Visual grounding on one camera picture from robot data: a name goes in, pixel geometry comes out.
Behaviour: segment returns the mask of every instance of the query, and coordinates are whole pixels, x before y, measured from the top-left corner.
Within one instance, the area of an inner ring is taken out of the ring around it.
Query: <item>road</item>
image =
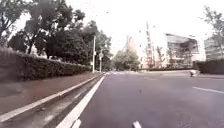
[[[81,128],[224,128],[224,79],[108,74]]]

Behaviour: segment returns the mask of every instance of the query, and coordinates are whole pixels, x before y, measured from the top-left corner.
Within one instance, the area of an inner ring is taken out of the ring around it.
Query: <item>street sign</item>
[[[100,58],[102,58],[103,57],[103,53],[100,53],[99,56],[100,56]]]

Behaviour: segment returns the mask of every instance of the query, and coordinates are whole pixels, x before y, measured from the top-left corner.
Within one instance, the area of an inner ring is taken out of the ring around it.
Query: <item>utility pole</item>
[[[95,47],[96,47],[96,36],[94,35],[94,39],[93,39],[93,73],[95,72],[95,55],[96,55],[96,51],[95,51]]]

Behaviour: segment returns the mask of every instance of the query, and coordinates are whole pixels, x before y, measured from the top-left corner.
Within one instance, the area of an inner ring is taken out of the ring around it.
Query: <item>overexposed sky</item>
[[[67,0],[67,3],[86,13],[85,23],[95,20],[99,29],[112,37],[114,54],[123,48],[127,35],[141,38],[139,30],[145,29],[146,21],[150,28],[156,26],[162,32],[202,38],[211,29],[199,19],[204,17],[204,5],[224,12],[222,0]],[[27,19],[24,17],[18,21],[18,29],[23,27]]]

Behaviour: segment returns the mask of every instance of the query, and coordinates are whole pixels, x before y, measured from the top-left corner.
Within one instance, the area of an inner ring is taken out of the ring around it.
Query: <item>hedge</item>
[[[201,73],[224,74],[224,59],[196,62]]]
[[[174,71],[174,70],[191,70],[193,68],[151,68],[151,69],[140,69],[147,71]]]
[[[37,58],[0,48],[0,81],[71,76],[90,70],[88,66]]]

